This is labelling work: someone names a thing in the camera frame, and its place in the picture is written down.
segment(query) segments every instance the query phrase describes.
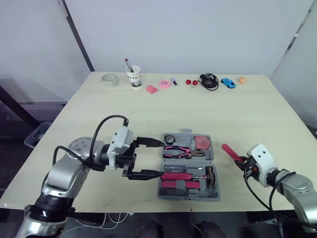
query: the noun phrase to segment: pink pliers handle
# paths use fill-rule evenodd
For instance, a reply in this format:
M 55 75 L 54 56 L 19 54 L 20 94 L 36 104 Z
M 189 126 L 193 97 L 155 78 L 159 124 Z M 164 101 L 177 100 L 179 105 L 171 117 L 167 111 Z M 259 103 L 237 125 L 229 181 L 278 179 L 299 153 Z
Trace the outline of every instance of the pink pliers handle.
M 179 154 L 179 155 L 163 154 L 163 158 L 190 159 L 192 156 L 194 156 L 194 157 L 205 156 L 205 153 L 201 150 L 191 150 L 189 147 L 182 147 L 182 146 L 178 146 L 178 145 L 165 146 L 164 150 L 180 150 L 180 151 L 183 151 L 185 153 Z

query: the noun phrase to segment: pink tape measure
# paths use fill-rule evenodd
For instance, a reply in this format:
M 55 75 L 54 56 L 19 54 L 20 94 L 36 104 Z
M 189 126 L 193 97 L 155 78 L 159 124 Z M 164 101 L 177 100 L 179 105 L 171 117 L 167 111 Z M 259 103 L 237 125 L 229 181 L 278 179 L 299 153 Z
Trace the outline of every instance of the pink tape measure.
M 169 88 L 170 87 L 170 81 L 162 80 L 158 85 L 161 88 Z

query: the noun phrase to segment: light wooden table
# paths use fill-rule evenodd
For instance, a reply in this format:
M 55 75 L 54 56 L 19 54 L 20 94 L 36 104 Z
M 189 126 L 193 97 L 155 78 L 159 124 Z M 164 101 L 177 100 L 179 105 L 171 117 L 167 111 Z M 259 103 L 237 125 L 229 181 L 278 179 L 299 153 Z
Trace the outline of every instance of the light wooden table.
M 34 204 L 41 182 L 52 166 L 54 148 L 67 146 L 81 136 L 92 136 L 98 123 L 113 114 L 129 118 L 134 136 L 161 139 L 165 132 L 191 128 L 193 133 L 209 134 L 213 141 L 214 164 L 220 183 L 220 202 L 169 201 L 157 198 L 158 178 L 133 181 L 121 176 L 122 170 L 106 168 L 91 171 L 76 197 L 78 212 L 181 212 L 190 211 L 261 211 L 262 205 L 248 191 L 242 174 L 222 150 L 229 144 L 239 155 L 262 143 L 273 155 L 279 169 L 285 168 L 307 176 L 317 186 L 317 143 L 297 114 L 263 75 L 246 75 L 245 84 L 237 83 L 240 75 L 218 75 L 231 78 L 235 89 L 223 84 L 210 92 L 201 85 L 191 88 L 186 79 L 198 75 L 142 74 L 141 88 L 131 88 L 125 73 L 116 73 L 120 83 L 105 88 L 100 82 L 105 72 L 93 72 L 67 103 L 47 133 L 33 150 L 1 198 L 0 207 L 23 209 Z M 175 77 L 177 86 L 158 88 L 150 94 L 147 85 L 158 85 Z M 112 119 L 100 130 L 98 139 L 109 143 L 122 124 Z M 162 148 L 137 148 L 135 171 L 159 170 Z M 268 201 L 271 188 L 249 179 L 254 191 Z M 275 209 L 292 209 L 280 194 L 273 199 Z

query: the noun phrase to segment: purple marker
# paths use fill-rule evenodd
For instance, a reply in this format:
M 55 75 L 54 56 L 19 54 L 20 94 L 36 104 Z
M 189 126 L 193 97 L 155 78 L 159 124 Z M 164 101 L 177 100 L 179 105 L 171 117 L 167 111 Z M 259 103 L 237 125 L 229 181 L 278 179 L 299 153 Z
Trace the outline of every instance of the purple marker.
M 171 81 L 174 85 L 177 85 L 175 78 L 171 78 L 170 81 Z

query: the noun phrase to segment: pen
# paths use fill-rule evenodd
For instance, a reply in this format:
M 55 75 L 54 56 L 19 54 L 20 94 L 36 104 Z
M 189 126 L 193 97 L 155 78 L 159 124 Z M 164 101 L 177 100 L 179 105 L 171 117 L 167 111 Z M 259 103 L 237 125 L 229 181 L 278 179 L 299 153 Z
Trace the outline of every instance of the pen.
M 131 67 L 131 65 L 130 65 L 130 62 L 129 62 L 128 58 L 125 58 L 124 60 L 125 60 L 125 62 L 127 63 L 127 66 L 128 66 L 128 68 L 130 69 L 130 72 L 131 72 L 131 73 L 134 73 L 134 71 L 133 71 L 133 69 L 132 69 L 132 67 Z

